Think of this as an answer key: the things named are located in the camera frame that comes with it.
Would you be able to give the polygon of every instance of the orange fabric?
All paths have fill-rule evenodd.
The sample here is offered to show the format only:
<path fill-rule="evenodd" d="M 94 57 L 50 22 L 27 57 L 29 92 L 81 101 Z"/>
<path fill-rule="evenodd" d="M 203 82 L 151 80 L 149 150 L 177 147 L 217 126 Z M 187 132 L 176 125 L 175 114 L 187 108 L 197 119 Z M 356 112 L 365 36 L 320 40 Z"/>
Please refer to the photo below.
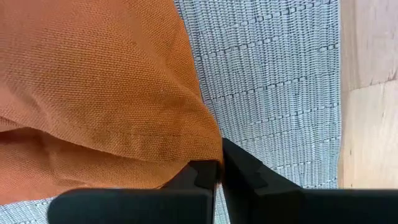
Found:
<path fill-rule="evenodd" d="M 5 0 L 0 204 L 222 160 L 172 0 Z"/>

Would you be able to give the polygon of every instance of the light wood panel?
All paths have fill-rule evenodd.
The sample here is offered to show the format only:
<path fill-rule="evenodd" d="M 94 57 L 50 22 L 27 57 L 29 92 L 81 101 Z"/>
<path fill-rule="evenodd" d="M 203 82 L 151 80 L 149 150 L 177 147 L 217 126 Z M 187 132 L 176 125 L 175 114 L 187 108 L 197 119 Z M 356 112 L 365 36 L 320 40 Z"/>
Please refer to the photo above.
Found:
<path fill-rule="evenodd" d="M 340 4 L 339 185 L 398 188 L 398 1 Z"/>

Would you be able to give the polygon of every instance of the wood grain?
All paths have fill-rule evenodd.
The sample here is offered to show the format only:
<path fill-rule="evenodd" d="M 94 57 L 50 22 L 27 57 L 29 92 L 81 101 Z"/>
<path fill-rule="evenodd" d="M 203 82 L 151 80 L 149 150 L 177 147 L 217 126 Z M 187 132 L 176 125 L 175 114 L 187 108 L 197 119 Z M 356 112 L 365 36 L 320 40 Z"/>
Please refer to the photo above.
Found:
<path fill-rule="evenodd" d="M 398 1 L 340 3 L 339 185 L 398 188 Z"/>

